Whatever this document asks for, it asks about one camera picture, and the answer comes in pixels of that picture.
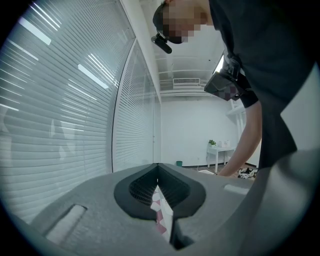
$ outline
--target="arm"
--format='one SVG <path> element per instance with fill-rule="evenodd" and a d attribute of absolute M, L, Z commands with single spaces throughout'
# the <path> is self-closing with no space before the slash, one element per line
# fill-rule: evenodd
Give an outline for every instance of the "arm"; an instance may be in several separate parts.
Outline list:
<path fill-rule="evenodd" d="M 262 137 L 262 111 L 261 104 L 257 101 L 252 106 L 245 109 L 246 124 L 231 159 L 220 176 L 230 176 L 237 172 L 242 165 L 252 156 Z"/>

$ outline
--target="shoes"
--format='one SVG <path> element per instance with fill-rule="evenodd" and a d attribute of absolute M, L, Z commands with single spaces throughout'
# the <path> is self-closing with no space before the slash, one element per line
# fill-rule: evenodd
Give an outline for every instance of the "shoes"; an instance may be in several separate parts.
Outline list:
<path fill-rule="evenodd" d="M 256 177 L 258 170 L 257 169 L 239 169 L 238 170 L 238 178 L 241 179 L 249 179 L 251 177 Z"/>

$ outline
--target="green plant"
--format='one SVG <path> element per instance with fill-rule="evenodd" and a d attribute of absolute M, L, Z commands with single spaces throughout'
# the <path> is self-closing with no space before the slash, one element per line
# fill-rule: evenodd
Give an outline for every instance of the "green plant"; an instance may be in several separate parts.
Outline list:
<path fill-rule="evenodd" d="M 212 139 L 209 140 L 209 144 L 211 144 L 212 146 L 216 146 L 217 143 L 215 141 L 213 141 Z"/>

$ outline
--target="glass wall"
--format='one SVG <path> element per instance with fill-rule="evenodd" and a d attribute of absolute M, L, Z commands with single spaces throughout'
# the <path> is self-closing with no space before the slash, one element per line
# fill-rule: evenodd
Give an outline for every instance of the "glass wall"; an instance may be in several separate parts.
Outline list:
<path fill-rule="evenodd" d="M 88 179 L 153 162 L 154 85 L 134 41 L 119 0 L 44 0 L 2 46 L 1 199 L 24 221 Z"/>

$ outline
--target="man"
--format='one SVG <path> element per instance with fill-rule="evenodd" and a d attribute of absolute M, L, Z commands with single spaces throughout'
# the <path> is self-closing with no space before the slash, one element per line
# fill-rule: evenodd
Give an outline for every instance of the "man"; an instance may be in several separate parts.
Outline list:
<path fill-rule="evenodd" d="M 285 17 L 268 0 L 165 0 L 154 14 L 157 30 L 174 44 L 192 36 L 200 25 L 214 26 L 221 32 L 227 60 L 236 56 L 241 62 L 244 75 L 237 83 L 248 91 L 240 97 L 247 120 L 221 176 L 238 171 L 261 137 L 260 169 L 297 149 L 280 114 L 302 87 L 314 61 Z"/>

